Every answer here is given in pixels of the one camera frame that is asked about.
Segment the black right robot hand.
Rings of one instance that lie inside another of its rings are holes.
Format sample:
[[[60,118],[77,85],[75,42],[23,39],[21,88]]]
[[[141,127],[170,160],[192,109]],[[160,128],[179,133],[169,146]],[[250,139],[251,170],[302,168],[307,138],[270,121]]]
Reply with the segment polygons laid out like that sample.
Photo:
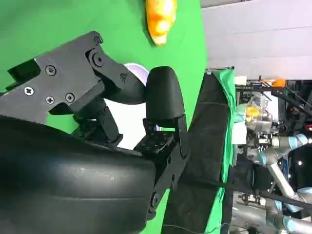
[[[17,234],[137,234],[189,158],[174,70],[142,83],[91,31],[9,70],[0,221]]]

